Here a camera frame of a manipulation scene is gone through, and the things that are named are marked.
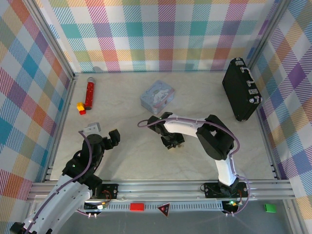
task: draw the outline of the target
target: plaid wallpaper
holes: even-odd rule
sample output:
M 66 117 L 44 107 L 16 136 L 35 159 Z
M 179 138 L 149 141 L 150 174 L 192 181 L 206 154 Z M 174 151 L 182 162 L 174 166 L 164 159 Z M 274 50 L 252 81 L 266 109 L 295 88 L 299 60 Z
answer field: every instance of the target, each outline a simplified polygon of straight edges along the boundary
M 226 70 L 280 0 L 37 0 L 76 72 Z
M 293 0 L 253 70 L 283 178 L 312 233 L 312 0 Z
M 22 0 L 0 0 L 1 234 L 21 219 L 40 179 L 68 85 Z

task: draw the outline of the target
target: yellow lego brick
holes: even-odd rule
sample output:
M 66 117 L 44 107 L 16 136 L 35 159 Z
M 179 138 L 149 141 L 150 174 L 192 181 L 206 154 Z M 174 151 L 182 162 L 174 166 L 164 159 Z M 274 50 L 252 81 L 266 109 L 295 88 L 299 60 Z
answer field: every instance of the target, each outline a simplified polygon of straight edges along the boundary
M 84 111 L 84 105 L 83 105 L 82 102 L 78 102 L 78 103 L 77 103 L 77 109 L 78 109 L 79 111 Z

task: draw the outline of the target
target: white floor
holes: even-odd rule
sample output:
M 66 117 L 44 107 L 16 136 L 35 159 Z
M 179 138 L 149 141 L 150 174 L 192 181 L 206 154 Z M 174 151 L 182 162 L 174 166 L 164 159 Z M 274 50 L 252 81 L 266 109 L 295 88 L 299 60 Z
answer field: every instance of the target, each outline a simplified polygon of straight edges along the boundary
M 51 179 L 58 179 L 65 164 L 81 149 L 78 130 L 99 122 L 102 136 L 118 129 L 120 144 L 106 151 L 96 175 L 102 179 L 217 179 L 215 162 L 198 139 L 185 136 L 183 147 L 167 150 L 160 135 L 138 128 L 152 113 L 140 105 L 139 96 L 160 79 L 175 89 L 175 98 L 163 112 L 202 118 L 210 114 L 238 137 L 240 151 L 234 156 L 237 172 L 249 179 L 272 179 L 273 174 L 256 116 L 237 122 L 221 84 L 223 72 L 79 74 L 69 108 Z M 86 80 L 97 81 L 93 108 L 80 116 L 77 102 L 84 102 Z

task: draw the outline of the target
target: small tin box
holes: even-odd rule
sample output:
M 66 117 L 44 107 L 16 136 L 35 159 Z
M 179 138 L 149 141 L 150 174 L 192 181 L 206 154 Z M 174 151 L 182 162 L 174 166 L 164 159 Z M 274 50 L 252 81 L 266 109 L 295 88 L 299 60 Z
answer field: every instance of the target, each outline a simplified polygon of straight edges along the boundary
M 140 97 L 141 105 L 153 114 L 158 114 L 174 99 L 175 90 L 165 82 L 157 80 Z

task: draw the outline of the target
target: red glitter tube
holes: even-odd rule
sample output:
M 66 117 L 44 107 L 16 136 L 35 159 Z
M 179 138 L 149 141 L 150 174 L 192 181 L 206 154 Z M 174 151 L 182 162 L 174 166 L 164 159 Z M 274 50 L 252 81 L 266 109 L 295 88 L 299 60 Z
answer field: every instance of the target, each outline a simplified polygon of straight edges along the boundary
M 92 77 L 89 77 L 87 81 L 88 81 L 88 85 L 87 85 L 86 101 L 84 103 L 84 108 L 86 110 L 91 110 L 92 102 L 93 102 L 93 92 L 94 92 L 94 86 L 96 84 L 96 80 Z

